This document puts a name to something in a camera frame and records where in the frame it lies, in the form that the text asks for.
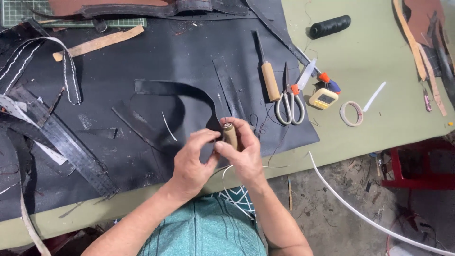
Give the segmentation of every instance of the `spool of black thread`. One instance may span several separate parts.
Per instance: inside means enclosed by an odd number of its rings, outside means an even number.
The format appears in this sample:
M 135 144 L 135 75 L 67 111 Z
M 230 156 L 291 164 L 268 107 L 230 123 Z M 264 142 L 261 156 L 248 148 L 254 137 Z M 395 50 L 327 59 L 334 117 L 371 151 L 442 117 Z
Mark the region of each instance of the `spool of black thread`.
M 314 23 L 310 28 L 310 37 L 312 39 L 318 39 L 323 36 L 338 33 L 347 29 L 349 25 L 351 25 L 351 17 L 349 17 L 349 15 L 343 15 L 341 17 Z

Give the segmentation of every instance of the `person's right hand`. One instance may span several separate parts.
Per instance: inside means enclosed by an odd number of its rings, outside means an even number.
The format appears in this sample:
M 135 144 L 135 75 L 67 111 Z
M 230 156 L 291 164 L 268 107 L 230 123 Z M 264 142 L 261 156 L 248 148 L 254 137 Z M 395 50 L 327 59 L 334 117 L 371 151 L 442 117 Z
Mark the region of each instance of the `person's right hand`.
M 254 135 L 249 124 L 239 118 L 222 118 L 221 123 L 232 123 L 235 127 L 239 150 L 235 150 L 230 144 L 224 141 L 215 143 L 215 151 L 227 158 L 235 167 L 235 173 L 243 185 L 247 188 L 266 181 L 261 161 L 261 144 Z

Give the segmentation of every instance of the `scissors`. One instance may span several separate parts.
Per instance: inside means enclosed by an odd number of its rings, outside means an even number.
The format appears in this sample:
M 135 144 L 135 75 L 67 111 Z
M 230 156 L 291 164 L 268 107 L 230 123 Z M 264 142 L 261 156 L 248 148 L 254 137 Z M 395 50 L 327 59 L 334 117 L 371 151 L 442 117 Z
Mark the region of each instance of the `scissors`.
M 288 69 L 287 62 L 284 64 L 284 77 L 285 77 L 285 81 L 286 81 L 286 90 L 283 93 L 281 93 L 280 99 L 275 103 L 275 113 L 277 115 L 278 121 L 282 125 L 290 125 L 290 124 L 298 125 L 298 124 L 302 123 L 303 118 L 305 117 L 305 109 L 303 107 L 302 101 L 298 97 L 298 89 L 295 90 L 296 93 L 293 92 L 291 85 L 289 84 L 289 69 Z M 280 104 L 281 104 L 281 101 L 283 100 L 283 98 L 284 98 L 284 108 L 285 108 L 286 115 L 287 115 L 287 118 L 286 118 L 287 121 L 285 121 L 281 117 L 281 112 L 280 112 Z M 301 113 L 298 121 L 295 120 L 295 116 L 294 116 L 294 102 L 297 103 L 297 107 L 300 109 L 300 113 Z

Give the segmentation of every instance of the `green table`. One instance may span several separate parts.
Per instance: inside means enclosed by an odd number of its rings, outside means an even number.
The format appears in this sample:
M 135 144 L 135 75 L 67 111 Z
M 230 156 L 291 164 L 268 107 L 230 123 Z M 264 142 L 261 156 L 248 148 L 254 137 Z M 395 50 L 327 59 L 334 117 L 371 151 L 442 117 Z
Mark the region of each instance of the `green table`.
M 310 18 L 305 14 L 305 0 L 283 0 L 289 34 L 300 48 L 307 43 L 305 28 Z M 455 24 L 455 6 L 443 2 L 446 24 Z M 315 127 L 320 142 L 274 155 L 271 166 L 291 166 L 282 169 L 266 169 L 268 178 L 312 168 L 311 151 L 318 166 L 335 163 L 355 156 L 445 135 L 453 130 L 448 122 L 455 122 L 455 111 L 438 78 L 438 88 L 447 116 L 442 117 L 433 103 L 433 111 L 425 110 L 422 85 L 417 80 L 417 71 L 411 50 L 402 36 L 392 11 L 391 1 L 384 0 L 315 0 L 307 4 L 312 23 L 348 14 L 351 26 L 338 34 L 319 38 L 306 51 L 310 58 L 318 55 L 318 68 L 327 72 L 342 88 L 340 99 L 329 109 L 317 110 L 307 105 L 308 116 L 321 125 Z M 455 41 L 455 29 L 447 26 L 450 41 Z M 384 89 L 376 97 L 363 123 L 348 127 L 339 115 L 341 104 L 347 101 L 365 106 L 379 85 L 386 81 Z M 423 84 L 428 91 L 427 83 Z M 313 86 L 303 90 L 311 95 Z M 347 110 L 348 118 L 355 120 L 354 109 Z M 221 172 L 215 174 L 203 192 L 222 190 Z M 233 172 L 225 176 L 226 187 L 239 186 Z M 65 218 L 62 214 L 76 204 L 32 215 L 31 219 L 43 239 L 79 230 L 105 220 L 124 216 L 150 197 L 160 185 L 128 191 L 108 201 L 93 199 L 85 201 Z M 0 249 L 31 243 L 20 218 L 0 222 Z

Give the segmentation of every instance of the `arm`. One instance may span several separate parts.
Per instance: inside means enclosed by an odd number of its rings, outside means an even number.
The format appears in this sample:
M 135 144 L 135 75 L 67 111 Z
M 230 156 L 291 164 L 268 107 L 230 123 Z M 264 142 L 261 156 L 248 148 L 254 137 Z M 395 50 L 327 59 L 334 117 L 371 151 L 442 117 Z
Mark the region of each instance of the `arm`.
M 259 140 L 246 121 L 227 118 L 227 122 L 234 124 L 244 149 L 239 152 L 231 145 L 218 141 L 215 143 L 215 150 L 234 165 L 237 177 L 247 187 L 267 238 L 270 255 L 313 256 L 299 226 L 265 179 Z
M 196 196 L 213 174 L 219 154 L 206 164 L 199 162 L 203 145 L 218 138 L 219 132 L 204 129 L 192 133 L 174 159 L 174 173 L 151 198 L 98 237 L 83 256 L 135 256 L 160 222 Z

